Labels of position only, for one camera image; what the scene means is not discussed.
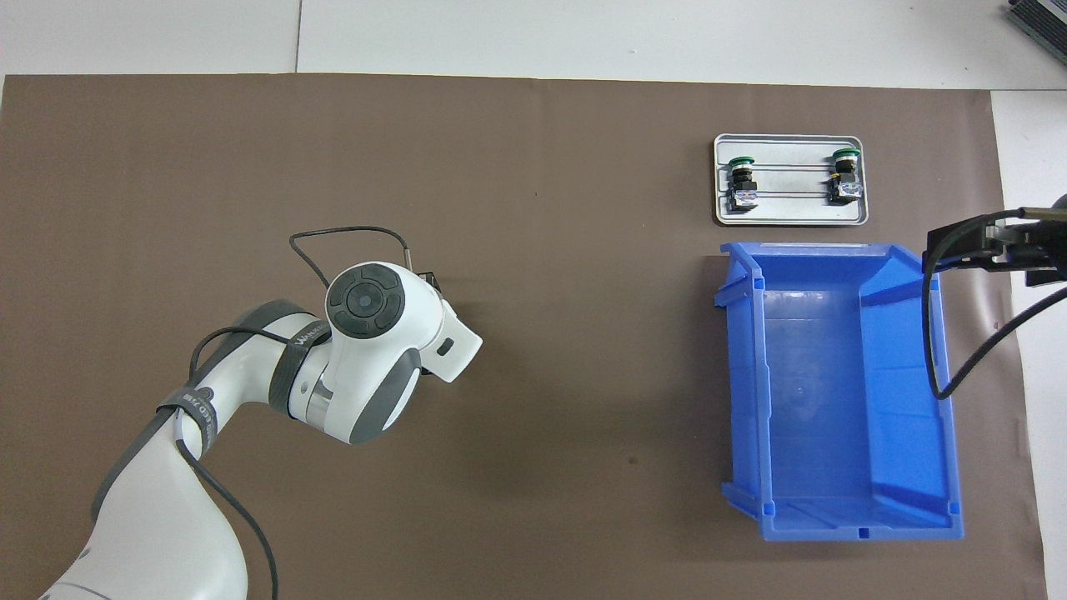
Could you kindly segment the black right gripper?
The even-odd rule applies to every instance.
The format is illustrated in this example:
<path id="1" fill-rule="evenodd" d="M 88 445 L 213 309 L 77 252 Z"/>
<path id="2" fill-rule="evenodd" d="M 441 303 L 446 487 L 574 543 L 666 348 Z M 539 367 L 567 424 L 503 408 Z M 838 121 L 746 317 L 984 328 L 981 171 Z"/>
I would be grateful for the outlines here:
<path id="1" fill-rule="evenodd" d="M 1066 223 L 1044 220 L 1007 224 L 996 217 L 972 217 L 926 233 L 924 269 L 945 271 L 1029 271 L 1028 288 L 1066 281 Z M 1044 269 L 1044 253 L 1050 267 Z"/>

